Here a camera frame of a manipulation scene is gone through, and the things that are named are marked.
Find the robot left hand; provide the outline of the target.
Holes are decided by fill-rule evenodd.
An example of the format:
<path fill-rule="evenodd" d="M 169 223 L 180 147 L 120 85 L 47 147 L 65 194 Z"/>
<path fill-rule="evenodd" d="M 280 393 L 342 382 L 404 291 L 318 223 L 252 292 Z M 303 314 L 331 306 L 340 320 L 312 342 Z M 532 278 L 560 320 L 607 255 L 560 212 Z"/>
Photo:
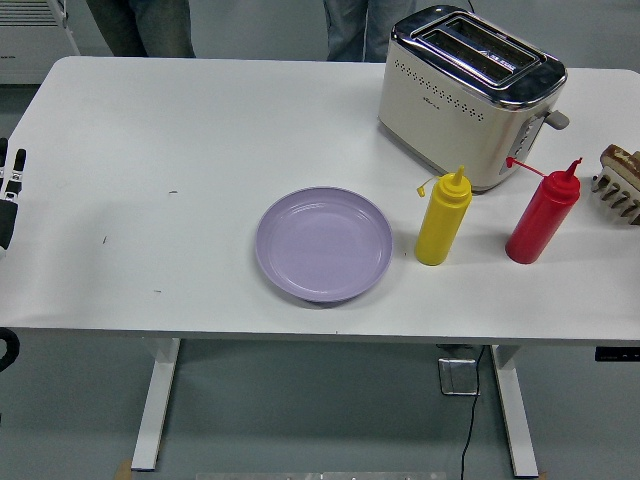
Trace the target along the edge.
<path fill-rule="evenodd" d="M 4 194 L 1 196 L 1 258 L 6 257 L 9 249 L 17 213 L 18 197 L 22 190 L 22 177 L 27 159 L 27 152 L 20 148 L 16 152 L 13 169 L 7 181 Z"/>

